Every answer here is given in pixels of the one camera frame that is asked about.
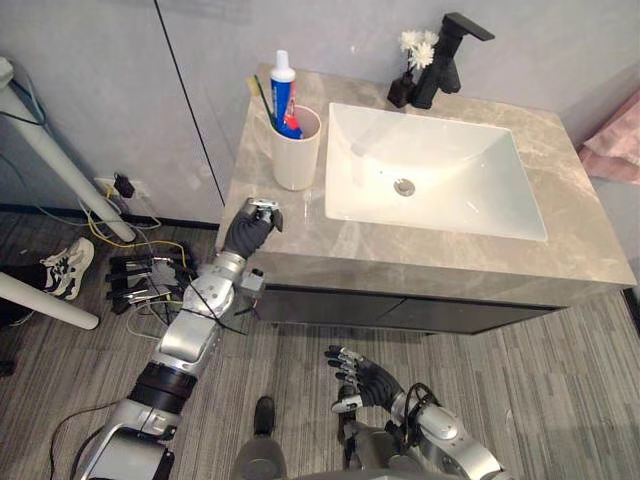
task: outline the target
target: striped carpet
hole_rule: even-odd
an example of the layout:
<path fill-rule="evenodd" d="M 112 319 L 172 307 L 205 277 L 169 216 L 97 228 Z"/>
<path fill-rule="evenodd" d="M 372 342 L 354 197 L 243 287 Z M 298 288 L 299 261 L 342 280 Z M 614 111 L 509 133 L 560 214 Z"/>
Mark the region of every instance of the striped carpet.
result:
<path fill-rule="evenodd" d="M 0 213 L 0 263 L 28 264 L 82 232 L 41 216 Z M 163 227 L 152 238 L 186 241 L 200 261 L 212 257 L 212 232 Z M 3 480 L 48 478 L 56 424 L 83 407 L 125 396 L 154 347 L 128 334 L 124 318 L 109 312 L 102 279 L 116 252 L 96 247 L 75 301 L 101 316 L 95 331 L 36 314 L 0 332 L 0 358 L 17 361 L 16 373 L 0 379 Z M 336 419 L 329 412 L 337 382 L 322 357 L 330 343 L 378 361 L 405 386 L 430 385 L 519 478 L 639 478 L 640 341 L 618 293 L 474 337 L 262 320 L 241 320 L 250 334 L 225 334 L 214 353 L 173 441 L 172 479 L 227 478 L 263 394 L 276 400 L 275 438 L 291 476 L 339 468 Z M 152 320 L 134 321 L 136 328 L 160 333 Z M 63 428 L 56 478 L 67 478 L 76 449 L 106 415 L 83 415 Z M 361 419 L 386 420 L 377 410 Z"/>

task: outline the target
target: marble countertop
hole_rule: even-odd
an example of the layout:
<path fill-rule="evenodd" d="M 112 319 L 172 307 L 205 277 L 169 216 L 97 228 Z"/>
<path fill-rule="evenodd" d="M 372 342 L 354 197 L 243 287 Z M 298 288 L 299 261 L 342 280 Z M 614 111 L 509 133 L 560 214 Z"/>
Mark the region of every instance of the marble countertop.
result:
<path fill-rule="evenodd" d="M 259 69 L 263 85 L 269 84 L 268 70 Z M 253 259 L 271 283 L 548 305 L 636 283 L 560 119 L 550 112 L 441 92 L 430 110 L 400 110 L 510 129 L 546 242 L 327 218 L 329 103 L 398 111 L 386 100 L 387 91 L 388 85 L 298 71 L 297 103 L 323 121 L 315 179 L 300 192 L 281 188 L 273 178 L 253 130 L 252 119 L 263 107 L 259 98 L 251 100 L 221 231 L 248 196 L 280 203 L 284 233 L 272 234 Z"/>

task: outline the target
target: bathroom sink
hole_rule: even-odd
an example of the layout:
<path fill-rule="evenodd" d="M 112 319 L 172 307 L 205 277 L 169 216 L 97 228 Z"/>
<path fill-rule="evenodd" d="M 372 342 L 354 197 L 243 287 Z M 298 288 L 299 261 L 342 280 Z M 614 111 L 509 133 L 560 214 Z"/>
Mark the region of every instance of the bathroom sink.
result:
<path fill-rule="evenodd" d="M 327 217 L 545 241 L 511 131 L 329 106 Z"/>

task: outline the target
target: yellow cable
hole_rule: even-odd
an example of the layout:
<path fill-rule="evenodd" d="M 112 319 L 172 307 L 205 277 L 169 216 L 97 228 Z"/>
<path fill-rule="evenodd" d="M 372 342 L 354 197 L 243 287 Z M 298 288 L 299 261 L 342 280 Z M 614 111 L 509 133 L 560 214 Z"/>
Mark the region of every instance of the yellow cable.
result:
<path fill-rule="evenodd" d="M 93 222 L 93 219 L 91 218 L 91 216 L 89 215 L 87 218 L 89 219 L 89 230 L 91 230 L 91 233 L 93 233 L 93 235 L 95 237 L 99 238 L 100 240 L 102 240 L 105 243 L 108 243 L 109 245 L 112 245 L 112 246 L 117 247 L 117 248 L 143 247 L 145 245 L 152 245 L 152 244 L 156 244 L 156 243 L 162 243 L 162 244 L 165 244 L 165 245 L 173 245 L 174 247 L 178 247 L 180 249 L 180 252 L 182 253 L 182 266 L 184 268 L 189 268 L 189 267 L 187 267 L 187 256 L 186 256 L 186 254 L 184 252 L 184 247 L 182 245 L 180 245 L 179 243 L 170 242 L 168 240 L 151 240 L 149 243 L 143 242 L 143 243 L 130 243 L 130 244 L 127 244 L 127 245 L 122 245 L 122 244 L 119 244 L 119 243 L 112 242 L 108 238 L 103 237 L 102 235 L 100 235 L 95 229 L 95 225 L 94 225 L 94 222 Z"/>

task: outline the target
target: gray wall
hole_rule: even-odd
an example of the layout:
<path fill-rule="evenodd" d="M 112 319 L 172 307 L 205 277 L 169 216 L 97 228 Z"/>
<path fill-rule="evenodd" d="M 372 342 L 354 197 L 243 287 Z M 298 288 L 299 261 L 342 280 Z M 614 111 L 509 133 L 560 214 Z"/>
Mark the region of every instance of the gray wall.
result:
<path fill-rule="evenodd" d="M 575 143 L 640 86 L 637 0 L 160 5 L 225 190 L 248 102 L 245 78 L 278 48 L 290 51 L 294 67 L 389 82 L 402 66 L 400 31 L 437 30 L 442 15 L 457 10 L 496 35 L 464 40 L 461 94 L 553 110 Z M 88 170 L 121 169 L 145 181 L 160 215 L 220 218 L 150 0 L 5 0 L 0 51 L 32 72 L 55 126 Z"/>
<path fill-rule="evenodd" d="M 3 0 L 0 54 L 28 69 L 54 129 L 90 178 L 123 171 L 147 184 L 158 214 L 218 220 L 221 202 L 151 2 Z M 8 148 L 12 127 L 0 122 Z M 43 204 L 77 208 L 63 184 L 43 181 L 51 171 L 24 142 L 10 147 Z M 28 203 L 5 172 L 0 165 L 0 202 Z"/>

